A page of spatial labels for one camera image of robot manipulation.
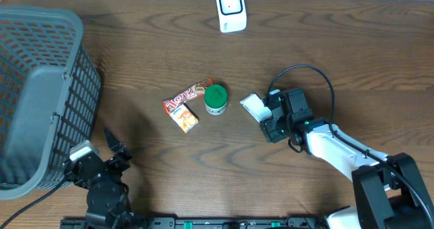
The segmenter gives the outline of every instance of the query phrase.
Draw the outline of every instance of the snack packet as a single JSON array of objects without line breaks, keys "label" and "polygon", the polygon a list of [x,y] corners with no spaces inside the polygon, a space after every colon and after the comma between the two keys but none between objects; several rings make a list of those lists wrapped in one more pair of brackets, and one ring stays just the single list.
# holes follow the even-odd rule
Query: snack packet
[{"label": "snack packet", "polygon": [[181,129],[187,133],[192,129],[196,124],[199,123],[199,120],[193,115],[193,113],[185,106],[185,104],[181,104],[178,108],[176,108],[172,113],[170,113],[170,117],[178,124]]},{"label": "snack packet", "polygon": [[163,102],[164,111],[168,115],[170,115],[170,113],[172,113],[179,106],[184,104],[186,101],[203,96],[205,94],[205,89],[213,84],[214,82],[212,81],[212,78],[194,84],[193,86],[189,87],[182,93],[178,94],[175,98],[164,101]]}]

